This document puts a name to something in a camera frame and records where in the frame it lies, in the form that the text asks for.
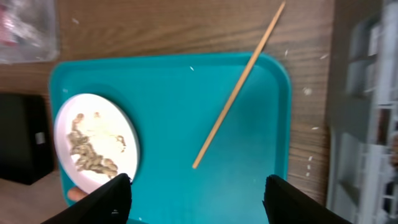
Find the orange carrot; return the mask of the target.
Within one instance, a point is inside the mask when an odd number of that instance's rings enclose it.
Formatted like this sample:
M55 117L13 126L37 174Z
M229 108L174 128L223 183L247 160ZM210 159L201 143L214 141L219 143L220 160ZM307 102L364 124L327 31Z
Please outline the orange carrot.
M82 191L78 187L72 187L68 192L67 192L67 197L74 202L77 202L83 198L85 198L88 194L84 191Z

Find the wooden chopstick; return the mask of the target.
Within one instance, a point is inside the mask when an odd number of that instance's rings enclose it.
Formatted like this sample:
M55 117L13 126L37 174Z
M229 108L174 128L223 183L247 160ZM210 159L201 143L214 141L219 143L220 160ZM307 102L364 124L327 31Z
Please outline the wooden chopstick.
M203 159L203 156L205 155L206 151L208 150L212 140L214 139L216 133L218 132L220 126L222 125L226 115L228 114L228 111L230 110L230 108L232 107L237 95L239 94L241 88L243 87L247 77L249 76L252 68L254 67L256 61L258 60L263 48L265 47L267 41L269 40L269 37L272 34L272 31L274 30L274 27L276 26L280 16L282 15L282 12L285 8L286 5L286 1L283 1L281 3L281 5L279 6L277 12L275 13L274 17L272 18L270 24L268 25L264 35L262 36L260 42L258 43L258 45L256 46L254 52L252 53L248 63L246 64L242 74L240 75L236 85L234 86L226 104L224 105L221 113L219 114L217 120L215 121L209 135L207 136L207 138L205 139L204 144L202 145L196 159L193 162L192 168L196 169L201 160Z

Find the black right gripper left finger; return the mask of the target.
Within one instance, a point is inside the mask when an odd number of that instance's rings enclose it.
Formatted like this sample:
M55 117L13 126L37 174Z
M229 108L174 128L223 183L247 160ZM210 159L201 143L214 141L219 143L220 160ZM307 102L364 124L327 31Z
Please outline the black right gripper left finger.
M119 174L44 224L126 224L131 204L130 178Z

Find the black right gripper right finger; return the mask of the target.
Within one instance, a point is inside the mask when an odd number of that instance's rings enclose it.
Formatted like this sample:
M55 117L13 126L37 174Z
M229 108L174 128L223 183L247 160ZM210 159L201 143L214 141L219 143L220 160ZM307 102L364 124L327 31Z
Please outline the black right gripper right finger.
M267 177L262 203L269 223L350 224L277 175Z

